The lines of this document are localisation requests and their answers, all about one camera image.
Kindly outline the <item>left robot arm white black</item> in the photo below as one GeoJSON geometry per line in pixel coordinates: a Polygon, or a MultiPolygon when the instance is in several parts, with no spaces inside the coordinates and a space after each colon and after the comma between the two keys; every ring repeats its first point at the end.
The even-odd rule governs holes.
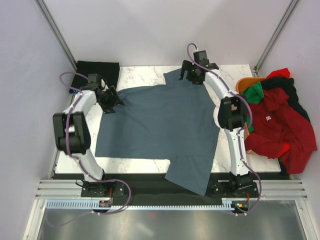
{"type": "Polygon", "coordinates": [[[70,86],[71,90],[76,91],[73,102],[63,112],[53,115],[55,144],[81,169],[84,175],[81,187],[104,197],[109,193],[113,181],[104,179],[105,172],[91,151],[92,141],[86,116],[96,104],[104,114],[114,114],[115,106],[125,104],[115,87],[108,86],[101,75],[92,73],[85,76],[77,72],[75,75],[83,77],[86,84],[79,89],[70,86]]]}

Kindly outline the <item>blue-grey t shirt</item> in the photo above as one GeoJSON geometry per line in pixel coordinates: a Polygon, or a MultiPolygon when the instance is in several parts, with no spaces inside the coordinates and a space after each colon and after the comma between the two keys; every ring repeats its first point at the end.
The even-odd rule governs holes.
{"type": "Polygon", "coordinates": [[[169,160],[165,178],[204,196],[220,131],[216,106],[204,85],[180,73],[165,73],[165,84],[121,90],[123,105],[101,117],[95,156],[169,160]]]}

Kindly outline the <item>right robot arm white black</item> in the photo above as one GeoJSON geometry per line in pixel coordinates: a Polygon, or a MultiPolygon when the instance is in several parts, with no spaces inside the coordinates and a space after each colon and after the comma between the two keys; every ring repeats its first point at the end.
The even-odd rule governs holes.
{"type": "Polygon", "coordinates": [[[247,101],[223,80],[220,69],[211,63],[205,50],[195,48],[193,54],[187,52],[189,60],[181,66],[180,80],[186,78],[195,85],[207,83],[220,100],[218,124],[227,137],[230,153],[229,185],[222,189],[214,187],[215,194],[230,194],[232,197],[247,197],[250,190],[256,192],[257,185],[248,165],[245,149],[245,123],[247,113],[251,113],[247,101]]]}

